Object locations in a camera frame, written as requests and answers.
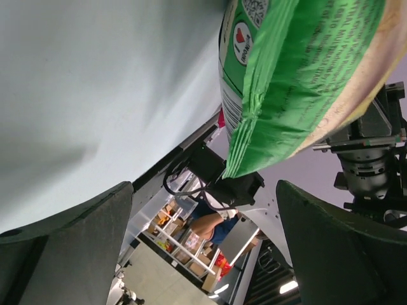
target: ceiling light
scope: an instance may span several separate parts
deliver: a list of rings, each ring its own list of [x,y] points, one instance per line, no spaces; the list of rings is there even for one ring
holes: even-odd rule
[[[289,281],[288,283],[280,287],[280,294],[285,294],[286,292],[289,292],[290,290],[295,289],[297,287],[298,283],[296,281]]]
[[[215,290],[214,294],[220,294],[221,292],[224,292],[227,288],[229,288],[229,284],[226,284],[222,288]]]

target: heart logo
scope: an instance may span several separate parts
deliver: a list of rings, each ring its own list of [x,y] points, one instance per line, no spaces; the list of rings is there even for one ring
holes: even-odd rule
[[[240,28],[237,29],[236,41],[238,43],[244,43],[244,36],[243,36],[242,30],[240,30]]]

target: barcode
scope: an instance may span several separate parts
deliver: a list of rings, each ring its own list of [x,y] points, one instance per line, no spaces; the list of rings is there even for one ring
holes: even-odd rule
[[[236,104],[224,89],[222,91],[224,120],[230,140],[233,131],[236,129],[242,117],[242,107]]]
[[[251,22],[260,28],[267,14],[269,0],[242,0],[244,10]]]

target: red package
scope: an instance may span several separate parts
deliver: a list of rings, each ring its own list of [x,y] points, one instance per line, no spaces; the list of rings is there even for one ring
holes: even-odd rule
[[[222,253],[220,253],[219,256],[217,257],[215,266],[222,269],[221,278],[227,275],[229,271],[232,269],[232,266],[229,265],[228,261],[224,258]]]
[[[225,126],[223,108],[221,108],[221,112],[219,113],[219,118],[217,119],[217,124],[219,125],[219,128],[223,128]]]

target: plastic bag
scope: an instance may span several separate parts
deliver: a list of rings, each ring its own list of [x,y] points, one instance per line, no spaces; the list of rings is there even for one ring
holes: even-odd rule
[[[219,61],[224,178],[273,165],[362,115],[406,51],[406,0],[233,0]]]
[[[222,269],[221,271],[221,278],[227,275],[230,270],[232,269],[232,266],[229,265],[228,261],[224,258],[223,254],[220,253],[216,259],[215,266],[219,267]]]

